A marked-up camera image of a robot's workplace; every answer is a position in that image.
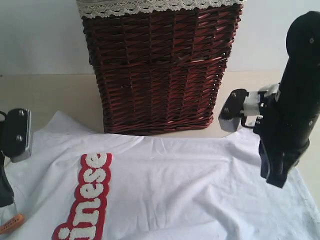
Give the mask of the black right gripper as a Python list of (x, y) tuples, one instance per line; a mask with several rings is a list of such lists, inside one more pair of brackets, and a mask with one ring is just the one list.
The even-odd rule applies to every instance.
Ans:
[(283, 188), (291, 169), (299, 163), (310, 145), (310, 133), (260, 133), (259, 137), (260, 176), (268, 184)]

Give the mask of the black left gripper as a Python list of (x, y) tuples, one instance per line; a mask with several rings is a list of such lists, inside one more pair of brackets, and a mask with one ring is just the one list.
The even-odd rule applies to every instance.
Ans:
[(5, 172), (5, 155), (0, 151), (0, 207), (6, 207), (14, 202), (14, 191)]

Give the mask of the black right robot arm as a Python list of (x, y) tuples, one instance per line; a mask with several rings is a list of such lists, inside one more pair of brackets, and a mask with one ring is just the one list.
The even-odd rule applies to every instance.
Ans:
[(286, 36), (288, 61), (275, 95), (267, 98), (259, 135), (260, 175), (282, 188), (290, 170), (310, 145), (320, 116), (320, 13), (309, 11), (290, 25)]

